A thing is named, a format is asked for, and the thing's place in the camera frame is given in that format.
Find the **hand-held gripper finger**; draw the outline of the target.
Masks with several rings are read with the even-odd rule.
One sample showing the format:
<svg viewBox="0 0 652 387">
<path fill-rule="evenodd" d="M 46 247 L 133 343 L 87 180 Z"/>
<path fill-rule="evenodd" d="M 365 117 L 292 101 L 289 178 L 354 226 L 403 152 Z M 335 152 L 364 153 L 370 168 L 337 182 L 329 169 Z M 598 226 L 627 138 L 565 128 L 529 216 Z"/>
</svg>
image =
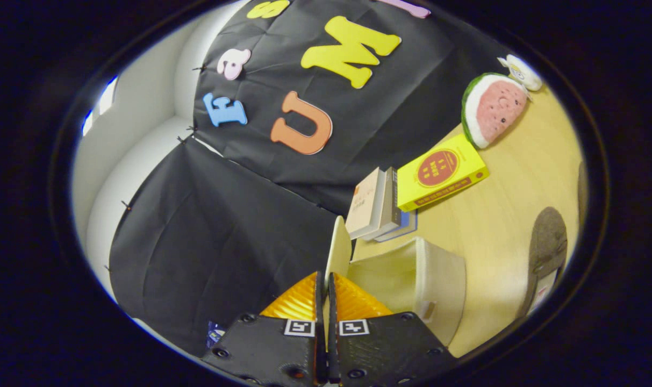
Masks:
<svg viewBox="0 0 652 387">
<path fill-rule="evenodd" d="M 328 379 L 340 386 L 417 386 L 457 364 L 416 313 L 394 313 L 339 274 L 328 279 Z"/>
<path fill-rule="evenodd" d="M 327 380 L 324 275 L 299 280 L 260 313 L 242 313 L 202 361 L 257 386 L 317 386 Z"/>
</svg>

